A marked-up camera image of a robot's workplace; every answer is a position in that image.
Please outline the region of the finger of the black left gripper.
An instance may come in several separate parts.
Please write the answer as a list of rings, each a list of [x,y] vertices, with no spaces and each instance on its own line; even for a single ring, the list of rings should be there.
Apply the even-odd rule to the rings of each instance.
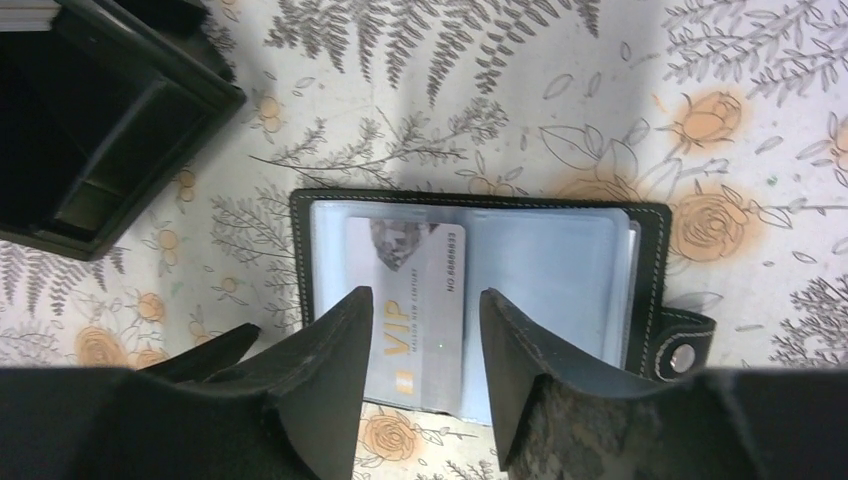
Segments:
[[[254,345],[260,331],[257,325],[242,324],[141,372],[176,383],[205,380],[237,364]]]

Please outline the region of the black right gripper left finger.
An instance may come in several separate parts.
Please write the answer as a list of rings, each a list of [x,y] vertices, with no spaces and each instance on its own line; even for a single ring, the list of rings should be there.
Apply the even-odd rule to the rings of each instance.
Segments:
[[[205,380],[5,368],[5,479],[348,479],[373,324],[367,287]]]

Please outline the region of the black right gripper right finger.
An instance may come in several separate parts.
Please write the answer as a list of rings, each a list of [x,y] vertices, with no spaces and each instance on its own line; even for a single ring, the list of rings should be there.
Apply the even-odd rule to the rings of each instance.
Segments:
[[[843,369],[615,368],[499,291],[480,329],[500,468],[512,479],[843,479]]]

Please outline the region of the black leather card holder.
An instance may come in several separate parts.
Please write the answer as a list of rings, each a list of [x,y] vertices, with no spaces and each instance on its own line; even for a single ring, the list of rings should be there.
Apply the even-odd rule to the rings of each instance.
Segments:
[[[714,321],[662,303],[672,226],[666,205],[299,189],[290,207],[307,321],[359,287],[346,275],[348,219],[465,229],[461,403],[458,413],[444,414],[491,421],[479,319],[488,289],[580,350],[638,376],[669,382],[706,362]]]

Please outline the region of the white VIP credit card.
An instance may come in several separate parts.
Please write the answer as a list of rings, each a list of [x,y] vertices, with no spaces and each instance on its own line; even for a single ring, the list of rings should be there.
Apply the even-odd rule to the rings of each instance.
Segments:
[[[348,219],[347,280],[370,287],[373,295],[368,400],[458,413],[465,240],[457,224]]]

